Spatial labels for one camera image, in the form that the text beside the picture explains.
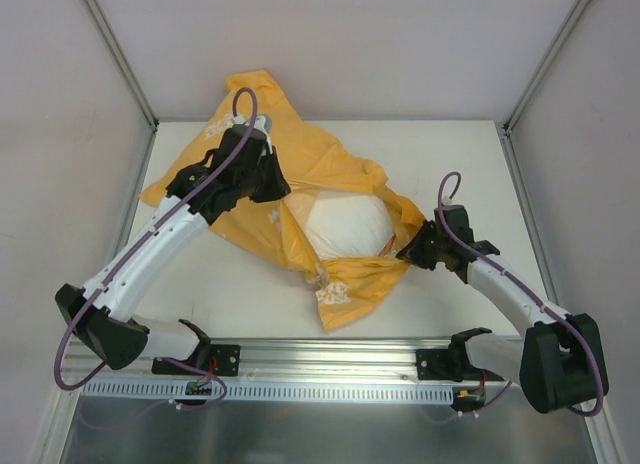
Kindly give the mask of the orange Mickey Mouse pillowcase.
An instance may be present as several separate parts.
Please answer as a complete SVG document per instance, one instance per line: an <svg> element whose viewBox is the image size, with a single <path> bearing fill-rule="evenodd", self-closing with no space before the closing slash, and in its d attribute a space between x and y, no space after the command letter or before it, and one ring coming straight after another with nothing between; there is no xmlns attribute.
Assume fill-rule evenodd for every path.
<svg viewBox="0 0 640 464"><path fill-rule="evenodd" d="M157 206L179 170L218 148L234 113L248 116L256 109L272 120L272 143L291 192L264 204L242 200L211 225L211 231L283 269L302 273L316 288L324 330L347 326L373 313L407 272L408 263L396 254L417 234L425 216L388 186L381 165L350 154L338 138L303 120L267 71L231 74L226 88L227 96L201 133L163 177L142 191L141 200ZM383 255L329 260L317 256L302 226L325 190L372 194L384 201L395 237Z"/></svg>

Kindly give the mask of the white pillow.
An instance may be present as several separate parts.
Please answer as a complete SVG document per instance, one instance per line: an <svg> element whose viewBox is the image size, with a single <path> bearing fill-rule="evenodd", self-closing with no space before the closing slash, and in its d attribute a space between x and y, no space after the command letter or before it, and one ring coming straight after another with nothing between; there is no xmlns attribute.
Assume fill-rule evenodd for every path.
<svg viewBox="0 0 640 464"><path fill-rule="evenodd" d="M302 228L321 260L380 256L395 237L381 198L344 191L321 191Z"/></svg>

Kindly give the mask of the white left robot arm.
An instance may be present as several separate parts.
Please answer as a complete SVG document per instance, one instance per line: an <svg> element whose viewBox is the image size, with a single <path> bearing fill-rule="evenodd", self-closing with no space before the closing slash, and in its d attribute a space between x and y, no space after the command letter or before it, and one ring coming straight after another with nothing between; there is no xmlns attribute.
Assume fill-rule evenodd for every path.
<svg viewBox="0 0 640 464"><path fill-rule="evenodd" d="M185 373L203 371L209 351L195 325L141 318L136 309L171 260L222 214L242 200L269 203L289 192L265 126L232 125L218 148L176 173L156 212L103 271L56 292L65 322L113 370L168 357Z"/></svg>

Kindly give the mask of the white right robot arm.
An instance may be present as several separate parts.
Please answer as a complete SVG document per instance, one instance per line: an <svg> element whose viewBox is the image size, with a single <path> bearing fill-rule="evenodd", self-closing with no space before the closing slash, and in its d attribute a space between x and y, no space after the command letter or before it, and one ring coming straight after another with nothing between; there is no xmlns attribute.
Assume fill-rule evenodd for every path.
<svg viewBox="0 0 640 464"><path fill-rule="evenodd" d="M398 257L430 271L443 264L488 299L521 338L509 342L484 327L458 332L427 363L430 372L456 382L492 372L517 384L542 414L568 409L592 417L602 410L609 383L595 320L570 313L525 284L491 242L475 240L463 206L436 208Z"/></svg>

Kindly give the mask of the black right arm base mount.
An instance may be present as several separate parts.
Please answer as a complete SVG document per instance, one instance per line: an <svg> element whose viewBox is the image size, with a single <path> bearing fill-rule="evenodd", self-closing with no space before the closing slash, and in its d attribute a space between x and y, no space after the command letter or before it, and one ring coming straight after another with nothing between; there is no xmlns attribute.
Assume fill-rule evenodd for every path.
<svg viewBox="0 0 640 464"><path fill-rule="evenodd" d="M416 372L419 380L462 382L480 381L482 371L473 367L465 351L449 348L417 349Z"/></svg>

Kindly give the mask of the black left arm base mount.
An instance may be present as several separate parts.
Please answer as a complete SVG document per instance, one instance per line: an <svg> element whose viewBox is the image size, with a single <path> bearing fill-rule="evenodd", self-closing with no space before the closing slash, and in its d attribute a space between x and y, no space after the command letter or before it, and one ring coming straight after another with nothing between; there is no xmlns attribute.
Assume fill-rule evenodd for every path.
<svg viewBox="0 0 640 464"><path fill-rule="evenodd" d="M221 377L237 377L239 373L241 347L237 344L205 343L200 344L182 366L167 359L154 359L151 372L154 375L198 375L194 371L211 372Z"/></svg>

